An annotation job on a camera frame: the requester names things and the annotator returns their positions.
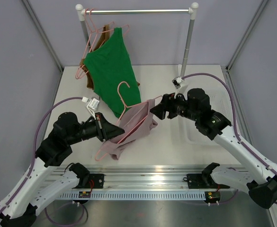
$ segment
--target white rod end cap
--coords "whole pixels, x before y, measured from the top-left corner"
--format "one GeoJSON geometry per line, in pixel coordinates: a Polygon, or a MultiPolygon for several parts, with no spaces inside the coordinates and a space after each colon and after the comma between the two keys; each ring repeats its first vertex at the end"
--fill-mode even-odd
{"type": "Polygon", "coordinates": [[[197,2],[193,2],[192,5],[191,5],[191,8],[192,9],[197,9],[199,6],[199,4],[197,2]]]}
{"type": "Polygon", "coordinates": [[[84,15],[83,6],[81,4],[77,4],[75,8],[77,10],[78,19],[80,21],[85,21],[85,17],[83,16],[84,15]]]}
{"type": "Polygon", "coordinates": [[[77,4],[75,6],[75,8],[76,8],[77,11],[82,11],[83,10],[83,6],[81,4],[77,4]]]}

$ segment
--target clothing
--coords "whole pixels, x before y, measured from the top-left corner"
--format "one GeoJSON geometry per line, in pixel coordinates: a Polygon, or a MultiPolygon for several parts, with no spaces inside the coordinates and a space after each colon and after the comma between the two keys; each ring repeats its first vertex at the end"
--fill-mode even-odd
{"type": "Polygon", "coordinates": [[[126,81],[130,86],[121,85],[119,88],[127,105],[141,102],[130,57],[124,44],[122,28],[115,28],[109,40],[99,49],[88,53],[83,63],[90,71],[94,92],[101,97],[116,117],[119,117],[124,110],[124,105],[117,93],[120,82],[126,81]]]}
{"type": "MultiPolygon", "coordinates": [[[[108,30],[110,30],[110,25],[105,25],[103,30],[102,30],[104,33],[101,33],[100,38],[97,41],[94,50],[97,50],[99,47],[101,47],[110,38],[110,32],[105,32],[105,31],[108,31],[108,30]]],[[[94,89],[94,84],[93,84],[93,80],[91,78],[91,74],[90,74],[88,68],[84,65],[84,63],[83,63],[84,60],[85,59],[83,58],[80,61],[80,66],[82,66],[82,70],[84,70],[84,72],[87,75],[87,88],[94,89]]]]}
{"type": "Polygon", "coordinates": [[[141,105],[130,108],[121,118],[119,124],[119,127],[125,130],[125,133],[105,141],[101,145],[100,150],[109,153],[113,159],[119,159],[121,153],[130,143],[149,135],[150,130],[157,126],[157,122],[153,119],[153,114],[150,113],[150,109],[154,106],[155,99],[151,99],[141,103],[141,105]]]}

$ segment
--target metal rod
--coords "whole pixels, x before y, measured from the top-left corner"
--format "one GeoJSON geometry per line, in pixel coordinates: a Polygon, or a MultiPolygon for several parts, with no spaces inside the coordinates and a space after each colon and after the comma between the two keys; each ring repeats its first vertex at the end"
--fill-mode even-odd
{"type": "Polygon", "coordinates": [[[55,61],[57,67],[58,67],[58,70],[60,72],[63,72],[63,65],[62,63],[60,62],[59,58],[57,57],[57,54],[54,50],[54,48],[52,47],[47,35],[45,34],[45,31],[43,30],[43,27],[41,26],[35,12],[33,11],[33,8],[32,6],[30,5],[29,1],[28,0],[21,0],[21,2],[23,3],[25,9],[27,10],[30,18],[32,19],[33,21],[33,24],[35,25],[36,29],[38,30],[38,33],[40,34],[44,44],[46,45],[47,49],[49,50],[53,60],[55,61]]]}
{"type": "Polygon", "coordinates": [[[256,10],[256,13],[253,16],[252,21],[250,22],[249,26],[247,27],[243,37],[241,38],[241,41],[239,42],[231,60],[229,61],[228,65],[227,65],[227,70],[230,71],[235,60],[237,59],[239,53],[242,50],[242,47],[244,46],[244,44],[247,41],[247,38],[249,37],[249,35],[251,34],[252,29],[254,28],[256,22],[258,21],[260,15],[262,14],[263,10],[265,9],[265,7],[267,6],[267,3],[269,2],[269,0],[262,0],[262,2],[260,3],[258,9],[256,10]]]}
{"type": "MultiPolygon", "coordinates": [[[[89,40],[89,34],[88,34],[86,22],[85,22],[85,21],[81,21],[80,24],[81,24],[81,28],[82,28],[82,31],[83,31],[83,35],[84,35],[84,37],[85,37],[85,41],[86,41],[86,43],[87,43],[88,40],[89,40]]],[[[90,43],[90,41],[89,41],[89,43],[88,43],[88,48],[89,48],[89,49],[91,48],[91,43],[90,43]]]]}
{"type": "Polygon", "coordinates": [[[188,35],[187,35],[187,41],[186,41],[186,47],[184,52],[184,58],[182,60],[181,64],[181,71],[180,71],[180,77],[183,77],[186,72],[187,62],[188,62],[188,55],[189,55],[189,49],[191,44],[191,38],[193,33],[193,27],[194,27],[195,20],[190,20],[189,28],[188,28],[188,35]]]}
{"type": "Polygon", "coordinates": [[[134,9],[134,10],[92,10],[91,14],[161,14],[161,13],[189,13],[190,9],[134,9]]]}

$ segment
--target clothes rack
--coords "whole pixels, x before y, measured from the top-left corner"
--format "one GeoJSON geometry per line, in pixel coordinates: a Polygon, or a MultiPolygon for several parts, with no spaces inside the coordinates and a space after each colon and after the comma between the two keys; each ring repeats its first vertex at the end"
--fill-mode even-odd
{"type": "MultiPolygon", "coordinates": [[[[196,18],[196,13],[198,9],[198,3],[193,2],[189,9],[132,9],[132,10],[93,10],[91,14],[94,15],[112,15],[112,14],[167,14],[167,13],[187,13],[190,15],[190,22],[188,27],[187,41],[184,50],[184,57],[181,64],[180,76],[183,77],[185,75],[186,66],[188,62],[188,54],[190,49],[190,43],[193,33],[194,22],[196,18]]],[[[78,13],[78,18],[81,23],[82,31],[85,37],[86,42],[88,41],[89,34],[87,31],[87,27],[85,24],[85,10],[81,4],[76,5],[76,10],[78,13]]]]}

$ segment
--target white table surface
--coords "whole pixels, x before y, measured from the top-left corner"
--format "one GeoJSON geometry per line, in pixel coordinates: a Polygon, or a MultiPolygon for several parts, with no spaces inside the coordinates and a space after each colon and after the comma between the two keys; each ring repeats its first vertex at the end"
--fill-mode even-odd
{"type": "MultiPolygon", "coordinates": [[[[87,78],[75,79],[77,66],[65,67],[62,80],[56,95],[55,103],[73,96],[97,96],[91,89],[86,88],[87,78]]],[[[155,98],[159,95],[175,92],[171,82],[177,76],[177,65],[150,65],[133,66],[136,80],[140,82],[142,101],[155,98]]],[[[206,72],[224,80],[219,65],[188,65],[186,74],[206,72]]],[[[198,76],[189,79],[190,87],[220,87],[218,81],[207,77],[198,76]]],[[[117,118],[108,106],[101,101],[98,108],[104,117],[115,124],[117,118]]],[[[80,100],[71,100],[56,107],[50,117],[46,135],[53,128],[53,123],[63,112],[74,112],[79,122],[89,118],[88,111],[80,100]]],[[[80,162],[83,165],[98,165],[103,167],[123,166],[178,166],[178,165],[208,165],[217,162],[222,165],[238,165],[239,162],[220,146],[191,145],[184,138],[183,119],[180,117],[172,120],[159,120],[158,126],[151,130],[149,136],[136,140],[122,153],[118,161],[107,155],[97,162],[94,156],[101,146],[97,138],[92,138],[72,145],[73,153],[65,159],[63,164],[80,162]]]]}

